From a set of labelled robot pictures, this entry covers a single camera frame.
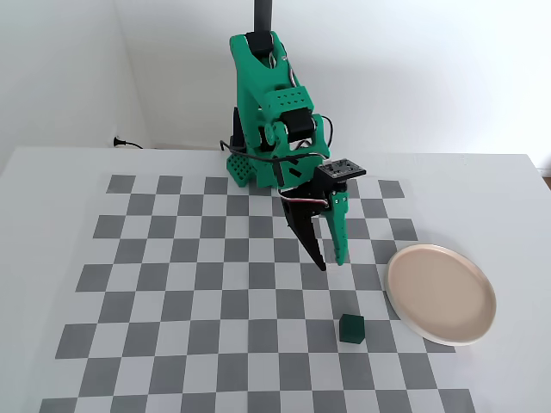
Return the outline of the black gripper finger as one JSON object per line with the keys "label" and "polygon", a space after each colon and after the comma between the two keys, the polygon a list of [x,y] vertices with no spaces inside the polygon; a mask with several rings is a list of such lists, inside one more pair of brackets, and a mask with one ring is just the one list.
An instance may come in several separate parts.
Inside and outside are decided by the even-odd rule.
{"label": "black gripper finger", "polygon": [[305,201],[284,201],[283,211],[289,228],[298,238],[307,254],[321,271],[326,271],[324,257],[320,252],[312,222],[312,218],[322,212],[322,205]]}

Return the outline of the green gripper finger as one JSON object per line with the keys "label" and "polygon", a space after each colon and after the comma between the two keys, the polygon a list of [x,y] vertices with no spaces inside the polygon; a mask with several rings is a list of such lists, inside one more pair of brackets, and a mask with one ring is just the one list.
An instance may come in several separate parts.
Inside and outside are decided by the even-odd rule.
{"label": "green gripper finger", "polygon": [[348,255],[348,232],[346,214],[349,211],[347,192],[330,192],[328,209],[325,211],[337,265],[343,265]]}

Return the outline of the black gripper body with motor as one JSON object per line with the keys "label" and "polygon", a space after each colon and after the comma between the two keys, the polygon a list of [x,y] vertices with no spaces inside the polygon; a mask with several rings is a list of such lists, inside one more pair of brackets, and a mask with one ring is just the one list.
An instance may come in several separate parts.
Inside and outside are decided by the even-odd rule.
{"label": "black gripper body with motor", "polygon": [[300,186],[280,192],[286,215],[347,213],[347,178],[335,171],[315,170],[313,178]]}

